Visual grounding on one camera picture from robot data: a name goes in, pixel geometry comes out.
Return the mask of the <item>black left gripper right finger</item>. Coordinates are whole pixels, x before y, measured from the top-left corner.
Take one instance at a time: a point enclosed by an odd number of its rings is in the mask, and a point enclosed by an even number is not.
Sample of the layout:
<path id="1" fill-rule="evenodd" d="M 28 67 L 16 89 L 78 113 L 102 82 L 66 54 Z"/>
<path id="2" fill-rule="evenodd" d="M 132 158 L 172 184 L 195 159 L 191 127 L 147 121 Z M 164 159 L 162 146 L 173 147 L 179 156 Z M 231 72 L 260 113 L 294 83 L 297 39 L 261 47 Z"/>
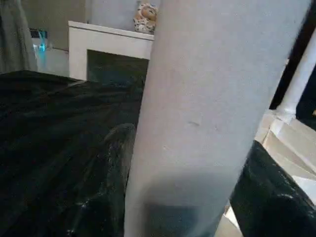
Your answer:
<path id="1" fill-rule="evenodd" d="M 316 207 L 307 194 L 254 141 L 230 197 L 245 237 L 314 237 Z"/>

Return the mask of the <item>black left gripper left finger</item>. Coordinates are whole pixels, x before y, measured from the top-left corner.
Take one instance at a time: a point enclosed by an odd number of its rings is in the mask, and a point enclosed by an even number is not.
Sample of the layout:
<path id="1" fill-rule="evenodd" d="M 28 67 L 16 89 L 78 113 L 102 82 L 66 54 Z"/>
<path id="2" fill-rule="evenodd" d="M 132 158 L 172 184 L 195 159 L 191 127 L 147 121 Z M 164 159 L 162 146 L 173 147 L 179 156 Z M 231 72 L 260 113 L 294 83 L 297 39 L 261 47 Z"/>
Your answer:
<path id="1" fill-rule="evenodd" d="M 79 195 L 63 216 L 63 237 L 122 237 L 125 194 L 136 128 L 120 124 L 97 149 Z"/>

